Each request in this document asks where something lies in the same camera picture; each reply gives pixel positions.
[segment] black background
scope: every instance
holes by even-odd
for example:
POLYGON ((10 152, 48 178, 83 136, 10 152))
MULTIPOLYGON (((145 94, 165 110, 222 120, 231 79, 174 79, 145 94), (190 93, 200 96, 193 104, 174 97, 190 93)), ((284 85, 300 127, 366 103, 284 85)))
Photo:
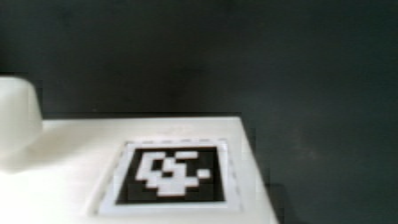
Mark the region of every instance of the black background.
POLYGON ((0 71, 44 118, 240 115, 284 223, 392 224, 396 27, 396 0, 1 0, 0 71))

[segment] white object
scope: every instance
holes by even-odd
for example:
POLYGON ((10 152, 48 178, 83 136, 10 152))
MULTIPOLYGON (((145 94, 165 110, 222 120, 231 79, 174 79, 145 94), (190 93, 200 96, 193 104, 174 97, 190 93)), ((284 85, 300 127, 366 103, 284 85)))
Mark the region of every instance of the white object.
POLYGON ((41 134, 41 113, 30 83, 0 77, 0 158, 32 143, 41 134))
MULTIPOLYGON (((0 163, 0 223, 277 223, 240 118, 44 120, 39 135, 41 119, 32 86, 16 79, 1 79, 0 83, 0 121, 7 127, 16 127, 14 134, 0 127, 5 133, 0 136, 0 150, 9 151, 10 146, 21 149, 0 163), (108 189, 117 189, 117 186, 112 188, 108 185, 122 181, 117 171, 126 168, 128 163, 122 161, 131 156, 126 144, 137 148, 137 145, 161 147, 165 144, 213 145, 215 142, 227 143, 227 154, 220 153, 220 161, 229 165, 220 166, 227 168, 224 178, 234 180, 234 186, 229 187, 236 189, 231 192, 238 192, 238 196, 227 202, 238 205, 238 209, 186 205, 179 212, 149 205, 153 207, 142 213, 117 216, 97 214, 103 195, 108 189)), ((193 154, 183 153, 179 156, 192 157, 193 154)), ((199 169, 197 178, 206 177, 209 173, 199 169)))

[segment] square pattern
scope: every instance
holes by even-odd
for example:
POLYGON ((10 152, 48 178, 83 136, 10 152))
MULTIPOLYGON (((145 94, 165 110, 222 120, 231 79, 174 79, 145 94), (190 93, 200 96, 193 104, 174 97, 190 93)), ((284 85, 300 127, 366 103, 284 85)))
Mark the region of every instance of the square pattern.
POLYGON ((128 143, 97 214, 238 210, 227 153, 220 140, 128 143))

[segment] white surface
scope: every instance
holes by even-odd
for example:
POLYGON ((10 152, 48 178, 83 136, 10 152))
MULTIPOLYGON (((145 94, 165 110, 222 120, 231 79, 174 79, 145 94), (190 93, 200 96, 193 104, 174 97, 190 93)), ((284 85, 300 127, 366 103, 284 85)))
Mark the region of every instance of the white surface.
POLYGON ((41 113, 30 83, 0 77, 0 158, 21 149, 41 134, 41 113))
POLYGON ((0 168, 0 223, 277 223, 238 118, 44 121, 44 132, 0 168), (224 139, 241 210, 103 217, 94 213, 126 142, 224 139))

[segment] white border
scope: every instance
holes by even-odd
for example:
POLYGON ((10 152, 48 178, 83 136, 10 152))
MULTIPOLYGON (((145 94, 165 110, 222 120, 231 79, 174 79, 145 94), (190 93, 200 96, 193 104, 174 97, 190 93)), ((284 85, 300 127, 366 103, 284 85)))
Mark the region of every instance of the white border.
POLYGON ((241 209, 240 205, 240 195, 238 195, 238 185, 234 179, 234 171, 229 160, 229 150, 227 143, 224 140, 190 140, 181 141, 144 141, 128 142, 122 150, 121 160, 117 162, 117 167, 112 172, 112 180, 106 184, 105 197, 99 202, 97 215, 131 215, 145 213, 161 212, 181 212, 181 211, 238 211, 241 209), (220 165, 220 176, 222 176, 222 190, 224 190, 224 202, 184 202, 184 203, 147 203, 133 205, 115 205, 115 199, 121 191, 122 180, 128 172, 128 166, 135 154, 137 148, 183 148, 183 147, 216 147, 218 153, 218 165, 220 165))

